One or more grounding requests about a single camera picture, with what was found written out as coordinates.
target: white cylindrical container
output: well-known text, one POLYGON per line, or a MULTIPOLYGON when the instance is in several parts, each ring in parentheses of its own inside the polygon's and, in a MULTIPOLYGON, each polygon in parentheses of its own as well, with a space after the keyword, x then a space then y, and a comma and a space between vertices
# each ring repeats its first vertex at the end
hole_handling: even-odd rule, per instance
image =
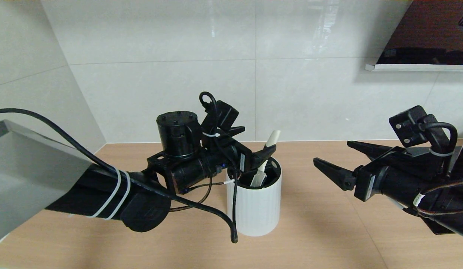
MULTIPOLYGON (((256 170, 245 173, 238 183, 236 198, 236 225, 238 232, 248 236, 262 236, 278 225, 281 208, 281 166, 270 158, 265 168, 267 175, 261 187, 250 187, 256 170)), ((226 185, 228 216, 233 214, 234 183, 226 185)))

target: gray metal surface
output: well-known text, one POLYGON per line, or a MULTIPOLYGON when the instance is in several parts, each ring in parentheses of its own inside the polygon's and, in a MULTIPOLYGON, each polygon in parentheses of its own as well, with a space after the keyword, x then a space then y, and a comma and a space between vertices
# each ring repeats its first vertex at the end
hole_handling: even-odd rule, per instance
POLYGON ((0 121, 0 240, 69 191, 90 164, 74 148, 0 121))

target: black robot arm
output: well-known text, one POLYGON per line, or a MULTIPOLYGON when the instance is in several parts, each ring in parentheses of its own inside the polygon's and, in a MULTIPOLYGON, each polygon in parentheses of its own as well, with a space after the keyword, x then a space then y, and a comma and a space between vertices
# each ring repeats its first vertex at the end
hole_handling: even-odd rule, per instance
POLYGON ((456 147, 457 131, 439 123, 421 106, 389 119, 405 148, 348 141, 370 163, 353 171, 320 158, 314 165, 337 186, 367 201, 384 194, 404 206, 406 213, 424 220, 435 234, 463 235, 463 146, 456 147), (450 131, 447 138, 442 128, 450 131), (428 148, 411 148, 429 142, 428 148))
MULTIPOLYGON (((225 168, 233 169, 237 179, 240 174, 257 169, 275 152, 276 145, 252 152, 233 139, 245 131, 245 127, 232 127, 238 117, 238 111, 232 106, 216 101, 208 92, 200 94, 200 102, 207 113, 202 124, 195 113, 187 111, 167 112, 157 117, 163 151, 147 159, 145 170, 129 172, 133 184, 128 192, 127 179, 121 173, 120 187, 96 217, 121 220, 136 232, 149 231, 168 215, 171 200, 185 201, 176 194, 187 193, 194 184, 216 176, 225 168), (212 102, 203 101, 204 96, 212 102), (159 183, 157 174, 164 177, 166 186, 159 183)), ((46 209, 92 216, 100 211, 116 187, 117 174, 103 165, 93 164, 69 192, 46 209)), ((205 205, 193 202, 188 205, 222 217, 231 228, 232 242, 237 242, 236 224, 228 216, 205 205)))

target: white tile wall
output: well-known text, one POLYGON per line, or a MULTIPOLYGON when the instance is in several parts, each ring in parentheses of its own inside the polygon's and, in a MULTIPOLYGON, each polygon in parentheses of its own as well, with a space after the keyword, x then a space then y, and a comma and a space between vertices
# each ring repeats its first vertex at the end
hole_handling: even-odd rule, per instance
MULTIPOLYGON (((0 108, 7 107, 50 118, 92 152, 105 144, 39 1, 0 0, 0 108)), ((64 141, 32 117, 4 118, 64 141)))
POLYGON ((410 2, 259 0, 257 58, 378 57, 410 2))
POLYGON ((395 139, 417 104, 463 129, 463 99, 442 102, 463 74, 363 71, 411 0, 42 2, 107 142, 159 142, 155 118, 202 118, 202 90, 240 110, 240 140, 395 139))
POLYGON ((0 84, 66 65, 40 2, 0 0, 0 84))
POLYGON ((257 61, 257 140, 395 139, 389 117, 423 105, 438 73, 370 73, 359 58, 257 61))
MULTIPOLYGON (((0 108, 6 107, 28 109, 49 118, 91 152, 105 145, 105 138, 69 67, 56 68, 0 85, 0 108)), ((66 143, 50 127, 30 116, 0 114, 0 119, 4 118, 66 143)))
POLYGON ((159 142, 156 119, 168 111, 205 112, 198 96, 211 92, 240 114, 240 141, 255 140, 255 62, 200 61, 71 66, 107 143, 159 142))
POLYGON ((453 124, 463 137, 463 73, 440 73, 424 109, 453 124))
POLYGON ((70 64, 255 58, 255 4, 43 1, 70 64))

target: white zip tie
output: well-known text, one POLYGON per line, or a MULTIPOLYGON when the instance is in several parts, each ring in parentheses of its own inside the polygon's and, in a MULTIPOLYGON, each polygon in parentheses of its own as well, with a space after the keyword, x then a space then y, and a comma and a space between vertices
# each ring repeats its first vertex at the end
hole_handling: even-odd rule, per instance
POLYGON ((220 136, 219 133, 214 133, 214 134, 208 134, 208 133, 203 133, 205 136, 208 136, 208 137, 218 137, 220 136))
POLYGON ((419 193, 415 198, 414 198, 414 201, 412 202, 412 204, 414 204, 414 206, 418 206, 419 203, 421 203, 421 200, 422 198, 424 198, 425 194, 421 194, 419 193))
POLYGON ((437 152, 433 151, 431 148, 429 148, 429 152, 432 155, 435 155, 437 157, 448 157, 448 156, 452 156, 454 154, 454 151, 449 152, 449 153, 437 153, 437 152))
POLYGON ((111 219, 117 213, 117 211, 120 209, 120 206, 122 206, 123 202, 125 201, 125 199, 127 199, 127 196, 129 195, 130 186, 131 186, 130 175, 127 172, 124 172, 124 173, 125 173, 125 176, 127 176, 127 190, 125 191, 125 194, 123 195, 122 200, 120 200, 115 210, 113 210, 113 212, 110 214, 108 218, 106 218, 106 220, 111 219))
POLYGON ((231 183, 231 182, 235 182, 235 180, 234 180, 234 179, 230 179, 230 180, 227 180, 227 181, 223 182, 223 184, 226 185, 226 184, 231 183))
MULTIPOLYGON (((107 201, 105 201, 105 203, 100 207, 100 209, 98 209, 98 211, 95 214, 93 214, 92 216, 87 216, 88 218, 95 218, 96 216, 98 216, 105 209, 105 207, 108 206, 110 201, 112 201, 112 199, 115 197, 115 194, 117 194, 118 189, 120 188, 120 182, 122 181, 122 176, 120 175, 120 170, 118 170, 116 167, 113 167, 113 168, 117 172, 117 185, 115 186, 115 189, 113 190, 112 194, 110 194, 110 197, 108 197, 107 201)), ((122 206, 122 203, 125 201, 125 199, 127 198, 127 195, 129 194, 129 191, 130 191, 130 175, 127 172, 124 172, 124 173, 127 176, 127 191, 125 192, 125 195, 122 197, 122 200, 120 201, 120 203, 118 203, 118 205, 115 208, 115 210, 113 211, 113 213, 108 218, 106 218, 106 220, 111 219, 113 217, 113 215, 115 213, 117 213, 120 206, 122 206)))

